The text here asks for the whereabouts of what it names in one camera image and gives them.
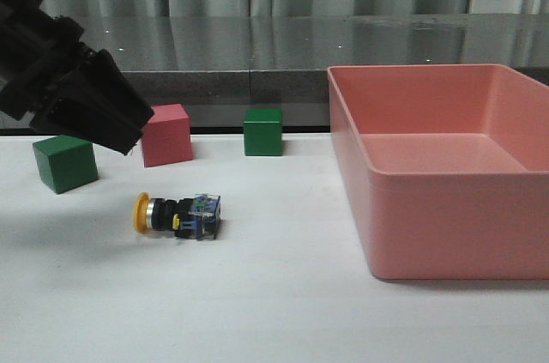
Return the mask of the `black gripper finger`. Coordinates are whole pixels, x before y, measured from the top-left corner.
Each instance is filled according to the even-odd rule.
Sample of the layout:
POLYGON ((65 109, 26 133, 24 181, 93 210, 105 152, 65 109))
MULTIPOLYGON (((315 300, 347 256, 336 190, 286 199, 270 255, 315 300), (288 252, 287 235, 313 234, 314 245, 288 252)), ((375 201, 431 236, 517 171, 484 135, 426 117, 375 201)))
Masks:
POLYGON ((126 155, 142 137, 142 98, 127 84, 97 88, 65 82, 34 114, 30 127, 66 135, 126 155))
POLYGON ((63 67, 63 124, 142 127, 151 106, 133 89, 106 50, 81 48, 63 67))

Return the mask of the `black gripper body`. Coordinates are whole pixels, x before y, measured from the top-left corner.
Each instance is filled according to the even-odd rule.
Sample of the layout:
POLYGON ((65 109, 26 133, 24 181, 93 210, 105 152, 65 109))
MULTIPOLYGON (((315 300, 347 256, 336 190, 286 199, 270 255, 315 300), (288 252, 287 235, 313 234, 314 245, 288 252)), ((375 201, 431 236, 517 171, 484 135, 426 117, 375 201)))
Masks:
POLYGON ((29 117, 29 125, 63 83, 68 57, 91 49, 81 42, 83 28, 45 13, 43 1, 1 0, 1 110, 16 120, 29 117))

